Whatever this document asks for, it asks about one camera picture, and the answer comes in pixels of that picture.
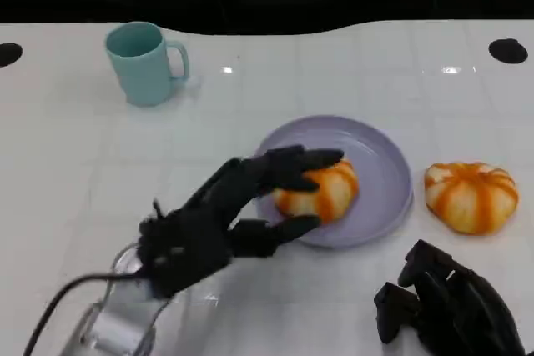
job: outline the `white tabletop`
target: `white tabletop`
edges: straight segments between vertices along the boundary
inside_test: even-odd
[[[342,252],[291,244],[270,260],[237,261],[177,297],[154,355],[424,354],[409,330],[383,348],[373,304],[418,238],[488,278],[534,349],[534,60],[506,65],[487,52],[506,37],[534,52],[532,22],[383,22],[291,37],[167,32],[186,44],[195,77],[150,109],[124,101],[103,50],[114,26],[0,27],[0,43],[24,50],[0,68],[2,354],[22,353],[60,283],[108,269],[154,196],[178,208],[228,157],[317,113],[368,122],[399,144],[416,195],[406,224]],[[517,180],[521,204],[497,235],[456,235],[426,210],[423,169],[454,160],[496,163]],[[95,285],[69,297],[36,354],[57,355],[101,293]]]

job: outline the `light blue mug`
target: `light blue mug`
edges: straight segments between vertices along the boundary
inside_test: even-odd
[[[167,48],[182,55],[184,75],[171,75]],[[158,26],[132,22],[115,28],[106,37],[106,50],[129,103],[155,106],[174,95],[189,78],[189,58],[178,41],[165,41]]]

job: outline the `plate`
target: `plate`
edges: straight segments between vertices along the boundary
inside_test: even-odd
[[[413,199],[410,168],[401,150],[381,131],[349,118],[301,118],[273,131],[256,155],[295,144],[343,149],[360,180],[360,193],[345,216],[307,233],[302,242],[326,248],[355,246],[391,232],[404,221]],[[260,218],[270,223],[283,219],[272,195],[256,205]]]

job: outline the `mug handle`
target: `mug handle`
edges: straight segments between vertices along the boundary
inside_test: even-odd
[[[189,56],[187,55],[187,50],[185,50],[185,46],[178,41],[167,41],[167,48],[177,49],[182,55],[182,62],[184,63],[184,75],[180,77],[175,77],[174,75],[171,75],[171,78],[185,81],[189,78]]]

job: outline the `orange striped pumpkin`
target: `orange striped pumpkin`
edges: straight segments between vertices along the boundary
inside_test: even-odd
[[[276,189],[275,204],[282,214],[315,214],[323,224],[328,224],[345,214],[359,191],[358,177],[352,164],[345,158],[335,166],[308,171],[304,175],[316,181],[320,185],[319,190],[302,193]]]
[[[437,163],[425,173],[428,208],[460,233],[493,233],[516,210],[519,193],[508,172],[485,163]]]

